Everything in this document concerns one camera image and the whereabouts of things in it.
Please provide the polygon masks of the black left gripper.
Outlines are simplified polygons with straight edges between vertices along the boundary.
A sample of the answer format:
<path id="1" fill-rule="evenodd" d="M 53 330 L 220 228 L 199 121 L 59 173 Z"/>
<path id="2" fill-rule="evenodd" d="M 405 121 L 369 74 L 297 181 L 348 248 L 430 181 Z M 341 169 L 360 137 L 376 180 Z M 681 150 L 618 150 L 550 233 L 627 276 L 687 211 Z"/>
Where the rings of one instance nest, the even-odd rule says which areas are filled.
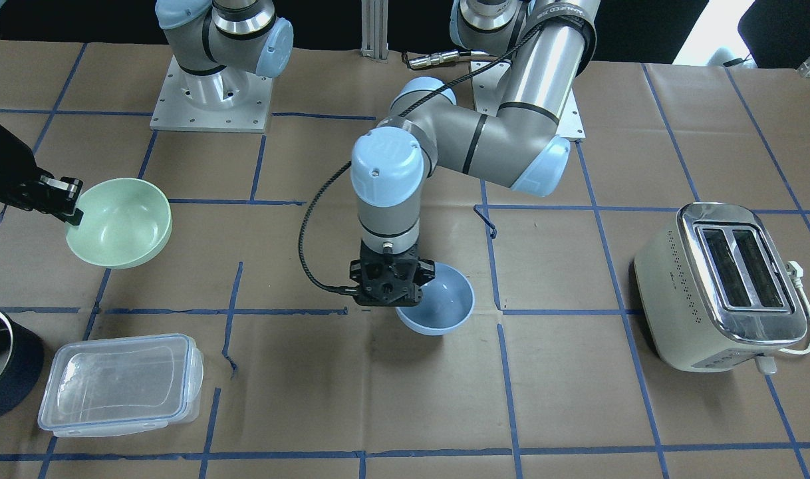
<path id="1" fill-rule="evenodd" d="M 402 253 L 378 253 L 365 243 L 351 261 L 349 276 L 357 286 L 354 302 L 361 306 L 413 307 L 424 298 L 423 286 L 435 279 L 436 264 L 418 257 L 415 243 Z"/>

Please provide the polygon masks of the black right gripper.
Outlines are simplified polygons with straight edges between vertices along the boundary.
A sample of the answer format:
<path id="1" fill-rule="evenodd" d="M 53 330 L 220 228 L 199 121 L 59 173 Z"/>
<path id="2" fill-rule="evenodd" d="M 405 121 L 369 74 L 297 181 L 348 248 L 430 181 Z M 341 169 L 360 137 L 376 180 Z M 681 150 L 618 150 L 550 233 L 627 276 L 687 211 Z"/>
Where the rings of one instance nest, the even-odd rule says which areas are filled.
<path id="1" fill-rule="evenodd" d="M 0 124 L 0 203 L 37 210 L 77 227 L 84 215 L 76 208 L 82 186 L 77 178 L 56 179 L 38 167 L 30 146 Z"/>

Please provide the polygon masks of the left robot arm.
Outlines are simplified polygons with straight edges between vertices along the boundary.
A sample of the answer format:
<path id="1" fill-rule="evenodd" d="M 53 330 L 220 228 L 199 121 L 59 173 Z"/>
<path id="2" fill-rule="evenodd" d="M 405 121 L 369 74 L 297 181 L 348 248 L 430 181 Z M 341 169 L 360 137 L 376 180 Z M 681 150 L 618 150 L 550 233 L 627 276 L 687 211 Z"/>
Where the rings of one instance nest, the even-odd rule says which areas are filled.
<path id="1" fill-rule="evenodd" d="M 363 306 L 414 306 L 435 276 L 418 253 L 424 182 L 436 167 L 539 197 L 560 181 L 569 141 L 557 133 L 575 77 L 597 44 L 597 1 L 456 1 L 450 35 L 508 60 L 494 113 L 458 106 L 453 82 L 416 78 L 354 143 L 350 181 L 362 227 L 354 286 Z"/>

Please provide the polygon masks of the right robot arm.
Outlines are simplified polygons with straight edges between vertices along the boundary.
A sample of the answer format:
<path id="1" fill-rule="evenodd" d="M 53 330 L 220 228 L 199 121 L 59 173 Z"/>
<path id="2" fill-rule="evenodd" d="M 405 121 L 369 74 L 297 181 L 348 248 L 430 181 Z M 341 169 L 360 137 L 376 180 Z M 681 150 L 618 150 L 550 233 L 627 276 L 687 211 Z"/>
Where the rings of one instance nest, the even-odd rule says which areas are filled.
<path id="1" fill-rule="evenodd" d="M 158 1 L 173 51 L 153 130 L 262 133 L 273 79 L 289 63 L 295 30 L 271 1 Z M 82 222 L 83 183 L 56 178 L 0 124 L 0 203 Z"/>

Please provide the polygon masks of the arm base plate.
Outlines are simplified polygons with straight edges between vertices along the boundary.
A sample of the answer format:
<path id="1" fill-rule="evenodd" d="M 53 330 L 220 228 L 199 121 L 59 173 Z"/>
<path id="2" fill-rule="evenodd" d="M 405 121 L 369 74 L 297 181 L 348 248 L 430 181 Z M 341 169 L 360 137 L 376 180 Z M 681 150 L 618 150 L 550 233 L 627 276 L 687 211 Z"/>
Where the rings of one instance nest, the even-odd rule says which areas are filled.
<path id="1" fill-rule="evenodd" d="M 158 131 L 263 134 L 274 79 L 226 67 L 207 76 L 184 72 L 175 57 L 152 113 Z"/>
<path id="2" fill-rule="evenodd" d="M 511 63 L 504 61 L 471 78 L 475 111 L 490 116 L 496 115 L 502 97 L 501 90 L 507 82 L 506 77 L 510 67 Z M 557 134 L 570 142 L 583 142 L 587 139 L 573 90 L 569 92 L 569 97 L 563 107 Z"/>

